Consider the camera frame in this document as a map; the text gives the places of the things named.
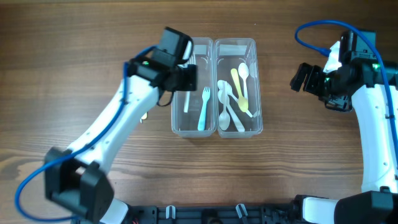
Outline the white spoon crossing diagonal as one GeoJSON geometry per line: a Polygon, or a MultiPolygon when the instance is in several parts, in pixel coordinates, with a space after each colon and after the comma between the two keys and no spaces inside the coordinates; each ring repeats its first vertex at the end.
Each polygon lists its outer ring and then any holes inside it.
{"type": "MultiPolygon", "coordinates": [[[[222,91],[219,90],[218,91],[218,99],[219,99],[219,101],[221,99],[221,94],[222,94],[222,91]]],[[[237,131],[238,132],[245,132],[245,128],[244,128],[242,122],[240,121],[240,119],[238,118],[238,116],[236,115],[236,113],[234,112],[234,110],[232,109],[232,107],[231,107],[231,105],[229,103],[229,97],[228,96],[227,96],[227,100],[226,100],[226,110],[227,110],[227,112],[228,112],[228,114],[230,116],[230,122],[231,122],[231,120],[233,120],[233,123],[234,123],[237,131]]]]}

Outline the white spoon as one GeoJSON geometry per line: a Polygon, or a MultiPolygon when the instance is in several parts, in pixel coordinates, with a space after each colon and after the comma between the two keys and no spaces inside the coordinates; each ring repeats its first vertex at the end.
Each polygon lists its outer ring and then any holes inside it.
{"type": "MultiPolygon", "coordinates": [[[[231,96],[232,99],[233,99],[235,102],[238,102],[238,99],[237,99],[237,98],[235,97],[235,95],[233,94],[232,86],[231,86],[227,81],[218,80],[218,81],[217,81],[217,85],[218,85],[218,88],[219,88],[220,90],[224,90],[224,89],[226,88],[226,93],[227,93],[229,96],[231,96]]],[[[256,111],[254,114],[252,114],[249,110],[247,110],[247,111],[246,111],[246,114],[247,114],[250,118],[255,118],[255,117],[259,116],[259,111],[256,111]]]]}
{"type": "Polygon", "coordinates": [[[240,63],[238,67],[238,74],[243,80],[243,88],[244,88],[244,97],[245,99],[248,99],[248,88],[247,88],[247,83],[246,80],[249,76],[249,68],[245,63],[240,63]]]}
{"type": "Polygon", "coordinates": [[[228,94],[226,92],[226,86],[223,80],[218,81],[218,88],[222,91],[220,102],[223,104],[223,110],[219,115],[220,128],[223,131],[226,131],[230,124],[230,116],[226,110],[226,100],[228,94]]]}

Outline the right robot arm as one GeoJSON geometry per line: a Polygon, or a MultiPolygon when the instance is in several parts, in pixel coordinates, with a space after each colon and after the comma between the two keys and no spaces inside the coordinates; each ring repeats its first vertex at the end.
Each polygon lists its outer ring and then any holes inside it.
{"type": "Polygon", "coordinates": [[[384,86],[376,54],[351,30],[342,33],[324,67],[302,63],[290,82],[294,91],[318,97],[325,108],[354,110],[363,155],[361,193],[339,200],[304,197],[309,223],[397,223],[397,153],[391,126],[397,124],[397,63],[385,61],[384,86]],[[393,103],[388,103],[386,90],[393,103]]]}

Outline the yellow plastic spoon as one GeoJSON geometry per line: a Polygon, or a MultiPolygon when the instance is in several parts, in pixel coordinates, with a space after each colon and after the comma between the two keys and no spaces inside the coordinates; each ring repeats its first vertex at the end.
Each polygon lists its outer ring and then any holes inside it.
{"type": "Polygon", "coordinates": [[[233,79],[233,83],[235,85],[237,94],[238,94],[238,106],[239,109],[245,113],[248,108],[248,100],[243,96],[242,90],[241,90],[241,85],[240,85],[240,81],[239,81],[239,75],[238,75],[238,71],[235,68],[231,69],[231,77],[233,79]]]}

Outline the white plastic fork tall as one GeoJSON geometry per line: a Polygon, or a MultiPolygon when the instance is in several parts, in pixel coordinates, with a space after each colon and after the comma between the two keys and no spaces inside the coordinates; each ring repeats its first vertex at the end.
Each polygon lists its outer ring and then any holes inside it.
{"type": "MultiPolygon", "coordinates": [[[[188,62],[185,64],[185,67],[187,68],[189,65],[196,65],[196,58],[195,54],[192,53],[192,56],[188,59],[188,62]]],[[[188,113],[189,109],[189,103],[190,103],[190,92],[187,91],[185,93],[185,101],[184,101],[184,107],[183,107],[183,112],[188,113]]]]}

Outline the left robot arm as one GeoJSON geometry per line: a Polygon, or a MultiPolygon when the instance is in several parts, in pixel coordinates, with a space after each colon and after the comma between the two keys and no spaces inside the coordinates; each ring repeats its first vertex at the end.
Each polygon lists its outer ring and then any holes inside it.
{"type": "Polygon", "coordinates": [[[95,122],[69,147],[45,156],[45,197],[72,212],[73,223],[131,223],[129,206],[114,197],[107,178],[121,146],[164,92],[197,88],[189,65],[193,39],[166,27],[158,45],[123,65],[118,91],[95,122]]]}

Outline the yellow plastic fork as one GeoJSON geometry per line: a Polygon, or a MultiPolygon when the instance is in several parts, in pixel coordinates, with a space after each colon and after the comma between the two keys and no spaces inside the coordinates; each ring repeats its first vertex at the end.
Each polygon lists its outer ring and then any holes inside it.
{"type": "Polygon", "coordinates": [[[147,113],[145,113],[145,114],[141,117],[140,122],[143,123],[143,121],[144,121],[145,119],[147,119],[147,113]]]}

